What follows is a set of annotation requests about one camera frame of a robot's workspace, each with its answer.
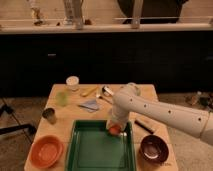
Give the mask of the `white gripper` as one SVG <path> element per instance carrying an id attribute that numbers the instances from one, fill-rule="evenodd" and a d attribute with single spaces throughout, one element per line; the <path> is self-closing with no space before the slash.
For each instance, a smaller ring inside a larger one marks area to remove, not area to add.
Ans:
<path id="1" fill-rule="evenodd" d="M 112 126 L 118 125 L 122 131 L 125 130 L 128 122 L 127 115 L 117 115 L 111 112 L 108 116 L 106 129 L 109 130 Z"/>

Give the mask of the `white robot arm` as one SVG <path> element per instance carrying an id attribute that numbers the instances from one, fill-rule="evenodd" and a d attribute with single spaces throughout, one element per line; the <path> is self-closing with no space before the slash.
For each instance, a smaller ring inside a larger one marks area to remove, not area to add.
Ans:
<path id="1" fill-rule="evenodd" d="M 106 129 L 118 126 L 123 131 L 129 121 L 131 112 L 178 129 L 190 136 L 213 146 L 213 113 L 151 101 L 140 96 L 135 83 L 128 83 L 113 93 L 112 112 L 107 120 Z"/>

